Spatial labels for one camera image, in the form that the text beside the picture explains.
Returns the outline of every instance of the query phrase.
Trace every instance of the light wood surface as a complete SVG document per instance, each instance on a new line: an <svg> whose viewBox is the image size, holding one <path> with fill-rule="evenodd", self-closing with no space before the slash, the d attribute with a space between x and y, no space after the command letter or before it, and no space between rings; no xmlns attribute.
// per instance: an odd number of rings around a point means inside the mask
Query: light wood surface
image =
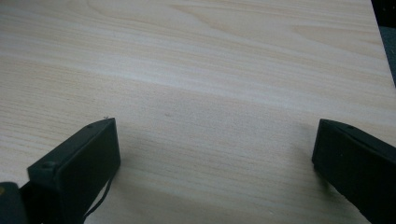
<svg viewBox="0 0 396 224"><path fill-rule="evenodd" d="M367 223L311 162L318 120L396 146L370 0L0 2L0 180L114 117L86 223Z"/></svg>

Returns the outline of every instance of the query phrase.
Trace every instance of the black wire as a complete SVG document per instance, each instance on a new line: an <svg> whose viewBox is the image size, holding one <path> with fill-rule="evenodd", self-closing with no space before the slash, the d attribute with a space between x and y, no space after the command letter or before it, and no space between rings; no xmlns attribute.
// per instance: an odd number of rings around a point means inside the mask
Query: black wire
<svg viewBox="0 0 396 224"><path fill-rule="evenodd" d="M91 213L93 213L93 212L102 204L102 202L105 200L105 198L106 198L108 192L110 191L111 182L113 181L113 177L114 177L114 175L111 176L111 177L108 179L107 185L106 185L106 189L105 189L105 192L103 193L102 198L97 202L97 204L96 204L94 207L92 207L92 208L84 215L84 217L83 217L82 220L81 220L81 223L84 223L84 222L85 222L85 219L86 219Z"/></svg>

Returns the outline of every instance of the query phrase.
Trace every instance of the wood grain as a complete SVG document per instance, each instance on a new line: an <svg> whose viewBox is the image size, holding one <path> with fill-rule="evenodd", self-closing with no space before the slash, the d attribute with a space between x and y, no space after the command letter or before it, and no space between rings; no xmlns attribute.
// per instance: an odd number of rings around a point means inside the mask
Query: wood grain
<svg viewBox="0 0 396 224"><path fill-rule="evenodd" d="M313 171L318 120L396 146L369 0L0 2L0 180L115 117L87 223L367 223Z"/></svg>

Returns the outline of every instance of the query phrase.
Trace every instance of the wooden table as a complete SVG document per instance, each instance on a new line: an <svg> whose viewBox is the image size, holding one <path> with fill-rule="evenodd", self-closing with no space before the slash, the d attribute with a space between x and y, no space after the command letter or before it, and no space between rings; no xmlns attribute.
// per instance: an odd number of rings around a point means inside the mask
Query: wooden table
<svg viewBox="0 0 396 224"><path fill-rule="evenodd" d="M366 223L311 162L318 121L396 146L370 0L0 3L0 180L115 117L86 223Z"/></svg>

